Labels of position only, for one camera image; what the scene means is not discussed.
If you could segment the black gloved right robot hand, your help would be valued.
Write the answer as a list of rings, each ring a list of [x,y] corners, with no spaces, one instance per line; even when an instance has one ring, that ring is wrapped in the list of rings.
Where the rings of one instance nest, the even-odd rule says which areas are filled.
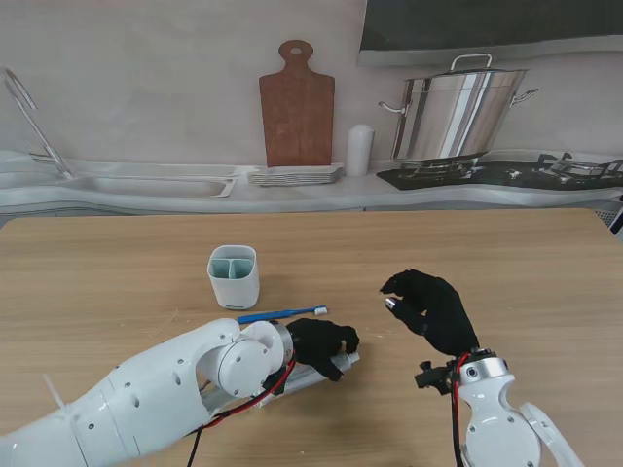
[[[459,293],[445,279],[406,269],[392,276],[380,292],[393,296],[391,314],[435,350],[460,357],[480,346]]]

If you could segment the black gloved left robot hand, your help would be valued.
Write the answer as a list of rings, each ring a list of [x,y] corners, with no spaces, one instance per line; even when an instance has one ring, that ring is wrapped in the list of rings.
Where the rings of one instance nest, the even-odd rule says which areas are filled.
[[[328,320],[300,318],[286,325],[291,335],[296,360],[318,371],[323,377],[337,382],[342,371],[332,362],[341,352],[352,354],[360,343],[354,328]]]

